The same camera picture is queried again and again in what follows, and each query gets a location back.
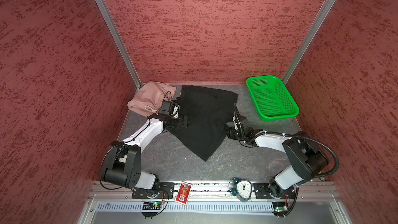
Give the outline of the black shorts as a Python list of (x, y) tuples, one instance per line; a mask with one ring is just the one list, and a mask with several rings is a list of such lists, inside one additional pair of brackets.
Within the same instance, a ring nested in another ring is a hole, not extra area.
[(179, 115), (188, 117), (188, 126), (170, 133), (206, 162), (226, 138), (237, 100), (232, 91), (184, 85), (177, 103)]

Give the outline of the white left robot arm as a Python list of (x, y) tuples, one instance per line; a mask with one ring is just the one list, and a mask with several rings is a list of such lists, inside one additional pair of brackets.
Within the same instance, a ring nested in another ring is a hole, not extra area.
[(160, 192), (160, 180), (155, 174), (142, 170), (142, 152), (161, 133), (173, 129), (187, 128), (188, 116), (152, 114), (145, 124), (123, 141), (110, 144), (101, 162), (99, 181), (103, 188), (116, 190), (141, 189), (148, 198)]

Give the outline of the pink shorts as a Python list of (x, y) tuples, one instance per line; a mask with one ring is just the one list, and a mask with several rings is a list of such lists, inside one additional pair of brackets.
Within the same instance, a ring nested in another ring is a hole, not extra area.
[(148, 117), (159, 111), (164, 100), (171, 101), (176, 90), (177, 88), (170, 84), (149, 81), (134, 95), (127, 106), (130, 111)]

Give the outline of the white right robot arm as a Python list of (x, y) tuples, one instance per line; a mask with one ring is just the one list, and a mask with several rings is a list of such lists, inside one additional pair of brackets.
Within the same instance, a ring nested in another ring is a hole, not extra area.
[(251, 127), (233, 127), (228, 124), (227, 136), (247, 148), (269, 148), (286, 154), (290, 165), (272, 177), (268, 191), (272, 198), (279, 199), (294, 185), (317, 177), (329, 165), (329, 159), (320, 149), (320, 144), (310, 140), (304, 132), (284, 134)]

